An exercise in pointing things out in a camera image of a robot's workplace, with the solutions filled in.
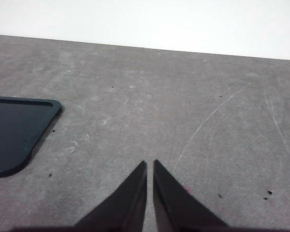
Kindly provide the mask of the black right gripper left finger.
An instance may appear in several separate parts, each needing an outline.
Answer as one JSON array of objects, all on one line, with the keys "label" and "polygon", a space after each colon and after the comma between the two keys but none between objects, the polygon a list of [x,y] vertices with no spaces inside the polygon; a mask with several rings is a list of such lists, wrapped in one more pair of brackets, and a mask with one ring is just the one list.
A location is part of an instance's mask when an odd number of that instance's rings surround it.
[{"label": "black right gripper left finger", "polygon": [[147,199],[147,164],[141,161],[118,188],[75,224],[77,229],[142,229]]}]

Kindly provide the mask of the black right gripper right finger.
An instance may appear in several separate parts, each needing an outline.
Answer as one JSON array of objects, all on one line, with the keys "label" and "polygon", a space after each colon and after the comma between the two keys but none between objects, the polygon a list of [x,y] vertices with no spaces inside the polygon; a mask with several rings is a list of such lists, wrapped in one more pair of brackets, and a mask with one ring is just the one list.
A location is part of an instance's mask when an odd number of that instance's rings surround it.
[{"label": "black right gripper right finger", "polygon": [[154,161],[153,168],[153,201],[158,229],[229,227],[189,194],[159,160]]}]

